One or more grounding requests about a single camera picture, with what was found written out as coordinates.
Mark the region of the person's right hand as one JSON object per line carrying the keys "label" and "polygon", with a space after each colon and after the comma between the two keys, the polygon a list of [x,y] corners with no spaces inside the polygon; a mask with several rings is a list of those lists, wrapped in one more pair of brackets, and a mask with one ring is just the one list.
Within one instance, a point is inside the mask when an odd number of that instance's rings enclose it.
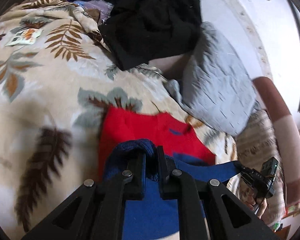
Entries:
{"label": "person's right hand", "polygon": [[244,203],[259,219],[262,218],[268,205],[266,198],[254,199],[251,195],[246,196]]}

